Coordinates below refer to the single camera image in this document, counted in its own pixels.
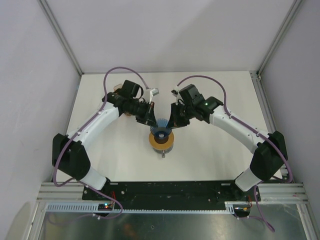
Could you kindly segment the glass coffee server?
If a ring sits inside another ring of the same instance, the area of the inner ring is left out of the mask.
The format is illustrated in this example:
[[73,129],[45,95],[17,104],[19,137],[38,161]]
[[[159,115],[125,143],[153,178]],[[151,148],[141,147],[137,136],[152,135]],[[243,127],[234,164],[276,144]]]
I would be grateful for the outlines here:
[[170,152],[172,151],[172,149],[173,149],[173,146],[171,146],[171,147],[169,147],[169,148],[166,148],[166,149],[164,149],[164,150],[159,150],[159,149],[153,148],[153,150],[154,150],[157,154],[159,154],[163,159],[166,157],[166,155],[167,155],[168,153],[170,153]]

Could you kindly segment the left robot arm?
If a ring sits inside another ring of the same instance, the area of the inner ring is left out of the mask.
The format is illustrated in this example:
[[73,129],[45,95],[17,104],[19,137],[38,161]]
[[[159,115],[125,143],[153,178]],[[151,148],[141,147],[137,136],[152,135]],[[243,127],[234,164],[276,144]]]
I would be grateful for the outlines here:
[[111,193],[111,188],[106,184],[109,179],[94,169],[87,149],[122,114],[135,116],[140,124],[157,126],[152,98],[158,93],[157,88],[143,90],[139,84],[125,80],[120,88],[103,97],[97,112],[82,126],[66,135],[58,133],[53,138],[52,165],[73,180],[92,187],[98,199],[107,199]]

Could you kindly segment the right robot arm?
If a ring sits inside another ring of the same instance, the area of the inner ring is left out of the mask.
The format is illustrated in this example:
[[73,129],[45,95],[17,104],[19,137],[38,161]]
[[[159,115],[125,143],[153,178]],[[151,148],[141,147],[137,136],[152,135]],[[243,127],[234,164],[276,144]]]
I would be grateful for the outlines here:
[[226,105],[219,99],[210,96],[204,98],[195,85],[172,90],[175,102],[167,127],[182,128],[195,118],[218,127],[242,143],[252,154],[249,167],[236,179],[230,188],[231,196],[242,201],[249,190],[262,181],[268,181],[284,165],[287,150],[284,136],[275,131],[268,133],[254,128],[227,112]]

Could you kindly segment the wooden ring dripper stand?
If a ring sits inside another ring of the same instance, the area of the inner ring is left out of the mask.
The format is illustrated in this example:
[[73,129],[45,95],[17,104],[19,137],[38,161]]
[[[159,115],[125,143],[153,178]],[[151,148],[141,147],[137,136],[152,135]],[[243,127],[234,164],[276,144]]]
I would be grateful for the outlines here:
[[164,151],[174,146],[175,136],[174,133],[171,132],[164,140],[156,140],[155,136],[150,133],[148,140],[152,148],[158,151]]

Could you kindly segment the orange coffee filter holder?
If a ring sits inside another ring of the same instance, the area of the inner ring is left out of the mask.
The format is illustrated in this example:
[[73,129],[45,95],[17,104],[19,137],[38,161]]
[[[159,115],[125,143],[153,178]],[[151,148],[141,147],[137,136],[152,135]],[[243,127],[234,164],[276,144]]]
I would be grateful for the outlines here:
[[120,90],[122,87],[123,87],[122,84],[118,84],[118,85],[113,87],[113,91],[116,92],[116,91]]

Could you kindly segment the blue ribbed dripper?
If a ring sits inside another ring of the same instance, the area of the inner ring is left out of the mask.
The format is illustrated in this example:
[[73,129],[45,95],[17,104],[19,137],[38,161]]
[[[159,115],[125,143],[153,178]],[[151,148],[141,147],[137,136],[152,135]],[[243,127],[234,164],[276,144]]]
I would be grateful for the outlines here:
[[156,127],[150,127],[150,132],[156,139],[162,140],[171,134],[172,129],[168,127],[169,121],[167,119],[159,118],[156,120],[156,123]]

